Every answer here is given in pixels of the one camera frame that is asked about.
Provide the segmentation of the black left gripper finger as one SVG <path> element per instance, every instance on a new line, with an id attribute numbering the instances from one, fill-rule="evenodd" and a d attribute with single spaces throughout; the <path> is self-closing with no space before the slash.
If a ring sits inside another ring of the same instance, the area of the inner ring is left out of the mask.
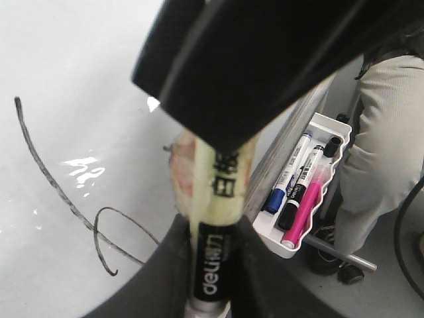
<path id="1" fill-rule="evenodd" d="M 132 81 L 230 153 L 334 71 L 422 20 L 422 1 L 165 1 Z"/>

